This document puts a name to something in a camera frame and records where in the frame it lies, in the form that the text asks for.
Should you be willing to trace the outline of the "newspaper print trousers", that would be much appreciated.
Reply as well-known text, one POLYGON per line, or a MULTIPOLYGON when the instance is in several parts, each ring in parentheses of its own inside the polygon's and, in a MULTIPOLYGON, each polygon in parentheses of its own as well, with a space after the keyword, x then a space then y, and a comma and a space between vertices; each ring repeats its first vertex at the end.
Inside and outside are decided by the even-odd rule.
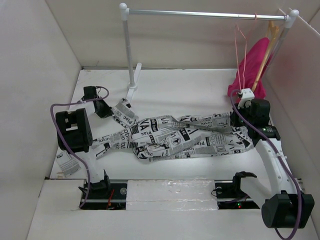
POLYGON ((124 129, 73 149, 83 153, 90 169, 108 150, 132 149, 136 157, 149 162, 240 154, 253 148, 244 126, 231 125, 230 113, 209 116, 171 115, 138 120, 127 99, 112 108, 113 119, 124 129))

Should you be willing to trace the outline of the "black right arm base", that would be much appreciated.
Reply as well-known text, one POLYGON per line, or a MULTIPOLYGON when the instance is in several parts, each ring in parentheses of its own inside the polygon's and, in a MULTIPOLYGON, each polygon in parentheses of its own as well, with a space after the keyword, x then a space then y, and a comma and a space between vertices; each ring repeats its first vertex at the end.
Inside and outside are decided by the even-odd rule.
POLYGON ((234 189, 231 180, 215 181, 211 195, 216 198, 218 210, 259 209, 246 193, 234 189))

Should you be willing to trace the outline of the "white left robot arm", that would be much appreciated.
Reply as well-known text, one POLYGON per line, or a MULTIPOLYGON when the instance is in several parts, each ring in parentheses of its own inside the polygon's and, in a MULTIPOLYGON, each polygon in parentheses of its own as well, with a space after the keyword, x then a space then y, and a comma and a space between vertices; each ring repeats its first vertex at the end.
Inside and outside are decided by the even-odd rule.
POLYGON ((107 198, 111 194, 111 184, 106 171, 98 167, 96 156, 93 153, 94 138, 89 123, 90 115, 97 115, 104 119, 112 116, 112 108, 98 95, 101 86, 85 86, 83 97, 76 103, 70 103, 68 111, 54 113, 54 107, 63 104, 54 104, 50 108, 51 117, 57 130, 57 143, 60 152, 55 161, 62 174, 69 177, 82 167, 87 171, 88 183, 81 190, 90 188, 100 198, 107 198))

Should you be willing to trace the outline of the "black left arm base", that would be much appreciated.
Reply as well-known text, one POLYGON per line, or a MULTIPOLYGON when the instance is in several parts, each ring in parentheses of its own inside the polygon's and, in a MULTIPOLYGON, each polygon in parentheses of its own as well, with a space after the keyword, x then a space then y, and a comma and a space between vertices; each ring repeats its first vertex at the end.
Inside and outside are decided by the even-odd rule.
POLYGON ((90 190, 89 196, 85 202, 86 186, 87 184, 85 183, 83 187, 78 187, 81 191, 80 209, 110 211, 126 210, 128 192, 127 182, 111 182, 111 189, 108 190, 107 193, 104 193, 101 190, 97 193, 92 193, 92 190, 90 190))

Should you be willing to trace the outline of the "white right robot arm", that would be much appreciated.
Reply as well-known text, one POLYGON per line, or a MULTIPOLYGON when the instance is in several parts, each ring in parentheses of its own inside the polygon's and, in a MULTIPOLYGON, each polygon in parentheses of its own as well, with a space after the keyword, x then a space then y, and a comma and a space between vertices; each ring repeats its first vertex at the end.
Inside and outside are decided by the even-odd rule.
POLYGON ((303 229, 311 216, 315 201, 305 194, 294 178, 282 151, 277 128, 270 124, 270 103, 254 97, 232 103, 231 125, 245 127, 254 149, 262 159, 270 190, 251 172, 237 172, 231 191, 237 197, 251 197, 261 209, 262 220, 271 229, 303 229))

